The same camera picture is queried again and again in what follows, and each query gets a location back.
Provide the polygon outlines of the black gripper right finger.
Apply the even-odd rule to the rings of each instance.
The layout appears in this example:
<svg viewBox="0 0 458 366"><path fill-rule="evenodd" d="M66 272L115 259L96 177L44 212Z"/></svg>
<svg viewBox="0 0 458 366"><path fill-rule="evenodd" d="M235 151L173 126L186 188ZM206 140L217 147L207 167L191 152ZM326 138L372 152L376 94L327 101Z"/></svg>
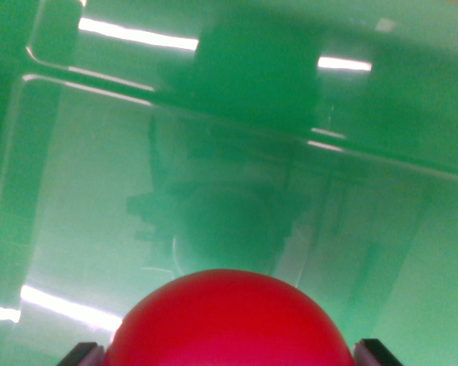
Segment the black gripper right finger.
<svg viewBox="0 0 458 366"><path fill-rule="evenodd" d="M379 339L361 339L353 347L357 366L403 366Z"/></svg>

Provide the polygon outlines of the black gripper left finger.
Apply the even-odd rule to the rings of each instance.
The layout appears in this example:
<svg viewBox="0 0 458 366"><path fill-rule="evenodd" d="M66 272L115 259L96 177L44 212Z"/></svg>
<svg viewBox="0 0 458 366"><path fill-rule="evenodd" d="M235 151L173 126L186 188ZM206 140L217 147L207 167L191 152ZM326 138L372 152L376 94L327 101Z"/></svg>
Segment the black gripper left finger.
<svg viewBox="0 0 458 366"><path fill-rule="evenodd" d="M105 348L96 342L80 342L75 345L57 366L101 366Z"/></svg>

